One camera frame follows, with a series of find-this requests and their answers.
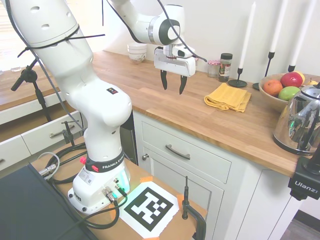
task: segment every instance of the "orange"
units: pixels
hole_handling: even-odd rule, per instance
[[[281,82],[276,79],[271,79],[263,85],[263,90],[267,94],[274,97],[276,97],[281,92],[282,89],[283,87]]]

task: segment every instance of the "jar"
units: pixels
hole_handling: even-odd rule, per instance
[[[231,53],[222,53],[219,68],[219,82],[228,82],[231,70],[233,55]]]
[[[208,61],[208,77],[217,78],[219,73],[220,61],[219,60],[209,60]]]

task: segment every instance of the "red button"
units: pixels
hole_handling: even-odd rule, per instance
[[[95,165],[92,166],[92,169],[95,170],[96,172],[99,172],[99,169]]]
[[[87,159],[85,156],[80,157],[80,163],[86,164],[86,161],[87,161]]]

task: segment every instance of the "green apple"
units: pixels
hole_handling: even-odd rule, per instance
[[[287,86],[279,93],[279,98],[285,101],[289,101],[298,93],[300,89],[296,86]]]

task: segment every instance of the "ulanzi logo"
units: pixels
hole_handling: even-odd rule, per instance
[[[316,189],[311,188],[309,186],[306,186],[302,182],[295,181],[294,184],[299,186],[299,187],[301,187],[301,188],[303,188],[303,189],[307,189],[308,191],[311,191],[312,193],[315,193],[315,194],[318,193],[318,191]]]
[[[108,169],[108,168],[110,168],[110,167],[113,167],[113,166],[121,163],[121,161],[124,159],[124,157],[125,157],[125,156],[123,155],[118,161],[116,161],[116,162],[114,162],[114,163],[111,163],[111,164],[109,164],[109,165],[104,165],[104,166],[102,166],[102,168],[103,168],[103,169]]]

